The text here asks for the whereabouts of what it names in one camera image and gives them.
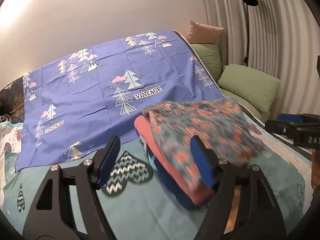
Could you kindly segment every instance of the zigzag pattern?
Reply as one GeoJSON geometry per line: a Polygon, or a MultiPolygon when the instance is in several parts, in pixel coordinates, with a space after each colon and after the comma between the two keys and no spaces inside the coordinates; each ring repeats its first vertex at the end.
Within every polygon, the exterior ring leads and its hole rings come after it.
{"type": "Polygon", "coordinates": [[[133,165],[128,165],[127,167],[119,168],[119,169],[113,169],[113,171],[110,173],[110,176],[113,176],[113,174],[120,174],[124,173],[125,171],[128,172],[129,170],[134,170],[135,168],[145,167],[143,163],[134,163],[133,165]]]}
{"type": "Polygon", "coordinates": [[[123,167],[123,166],[127,166],[128,164],[132,164],[132,163],[136,163],[136,162],[134,162],[132,159],[130,159],[130,160],[125,160],[124,162],[123,161],[121,161],[121,162],[119,162],[119,163],[116,163],[115,164],[115,166],[114,166],[114,168],[117,168],[117,167],[123,167]]]}
{"type": "Polygon", "coordinates": [[[117,175],[115,178],[114,177],[111,177],[107,184],[109,185],[110,183],[113,183],[115,184],[116,182],[121,182],[124,180],[124,179],[128,179],[128,178],[131,178],[135,181],[135,178],[134,176],[138,176],[138,177],[142,177],[144,176],[145,174],[147,174],[149,176],[149,172],[148,172],[148,169],[147,168],[141,168],[141,169],[137,169],[137,170],[134,170],[132,172],[128,172],[127,174],[122,174],[121,176],[120,175],[117,175]]]}
{"type": "Polygon", "coordinates": [[[122,160],[127,160],[127,159],[130,159],[130,160],[131,160],[132,157],[131,157],[130,155],[122,156],[120,160],[122,161],[122,160]]]}
{"type": "Polygon", "coordinates": [[[106,190],[109,194],[111,194],[112,191],[117,192],[118,189],[122,189],[122,185],[118,182],[116,185],[111,185],[110,187],[106,185],[106,190]]]}
{"type": "Polygon", "coordinates": [[[138,178],[133,178],[133,181],[135,183],[140,183],[141,181],[145,181],[147,178],[149,178],[149,173],[144,173],[144,174],[141,174],[138,178]]]}
{"type": "Polygon", "coordinates": [[[18,197],[17,197],[17,208],[18,208],[19,213],[21,213],[21,211],[25,209],[24,196],[23,196],[22,184],[21,183],[20,183],[19,194],[18,194],[18,197]]]}

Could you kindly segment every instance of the green pillow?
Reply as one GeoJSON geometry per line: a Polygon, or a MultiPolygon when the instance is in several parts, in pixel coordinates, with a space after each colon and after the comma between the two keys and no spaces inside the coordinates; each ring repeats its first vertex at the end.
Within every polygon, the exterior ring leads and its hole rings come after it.
{"type": "Polygon", "coordinates": [[[241,96],[262,113],[269,113],[280,81],[259,70],[230,64],[222,73],[218,86],[241,96]]]}
{"type": "Polygon", "coordinates": [[[214,44],[191,44],[209,73],[217,82],[221,76],[220,52],[214,44]]]}

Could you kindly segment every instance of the quilt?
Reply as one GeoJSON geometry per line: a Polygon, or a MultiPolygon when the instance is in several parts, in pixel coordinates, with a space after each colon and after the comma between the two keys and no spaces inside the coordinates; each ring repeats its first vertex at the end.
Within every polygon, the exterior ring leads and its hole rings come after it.
{"type": "Polygon", "coordinates": [[[133,122],[161,101],[223,97],[173,31],[138,34],[81,49],[23,76],[25,120],[16,170],[63,163],[137,138],[133,122]]]}

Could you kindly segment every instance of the corrugated wall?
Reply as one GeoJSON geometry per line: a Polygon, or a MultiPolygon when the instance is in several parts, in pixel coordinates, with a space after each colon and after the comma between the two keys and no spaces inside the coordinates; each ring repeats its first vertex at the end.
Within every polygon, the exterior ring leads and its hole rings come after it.
{"type": "MultiPolygon", "coordinates": [[[[223,64],[243,64],[247,39],[243,1],[205,1],[209,24],[226,27],[219,44],[223,64]]],[[[272,117],[320,114],[316,71],[320,28],[304,0],[259,0],[257,7],[249,7],[249,18],[248,66],[281,80],[272,117]]]]}

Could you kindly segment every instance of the beige pillow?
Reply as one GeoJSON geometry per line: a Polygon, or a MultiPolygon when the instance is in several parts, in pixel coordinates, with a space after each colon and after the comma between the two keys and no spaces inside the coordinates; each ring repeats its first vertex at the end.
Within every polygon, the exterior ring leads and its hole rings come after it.
{"type": "Polygon", "coordinates": [[[190,21],[187,40],[190,44],[215,44],[224,28],[190,21]]]}

